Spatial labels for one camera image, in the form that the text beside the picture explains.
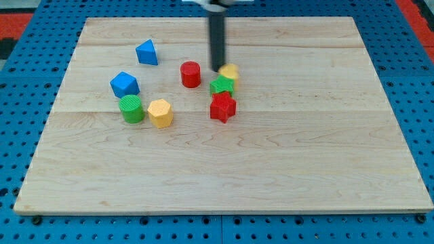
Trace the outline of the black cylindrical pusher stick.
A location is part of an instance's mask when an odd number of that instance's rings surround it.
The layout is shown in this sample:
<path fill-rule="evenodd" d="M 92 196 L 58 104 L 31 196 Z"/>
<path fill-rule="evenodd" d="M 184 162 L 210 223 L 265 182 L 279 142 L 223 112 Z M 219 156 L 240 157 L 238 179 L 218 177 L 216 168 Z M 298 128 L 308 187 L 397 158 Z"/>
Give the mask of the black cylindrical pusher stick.
<path fill-rule="evenodd" d="M 210 4 L 207 11 L 211 67 L 217 72 L 226 62 L 225 8 Z"/>

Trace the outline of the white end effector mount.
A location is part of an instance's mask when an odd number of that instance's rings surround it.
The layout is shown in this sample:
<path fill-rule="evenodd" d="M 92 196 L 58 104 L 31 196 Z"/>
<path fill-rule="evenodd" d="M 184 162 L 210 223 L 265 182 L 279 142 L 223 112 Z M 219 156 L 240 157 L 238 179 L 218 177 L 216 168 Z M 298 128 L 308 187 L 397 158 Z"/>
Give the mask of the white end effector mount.
<path fill-rule="evenodd" d="M 198 3 L 200 5 L 248 5 L 253 4 L 254 0 L 182 0 L 182 2 Z"/>

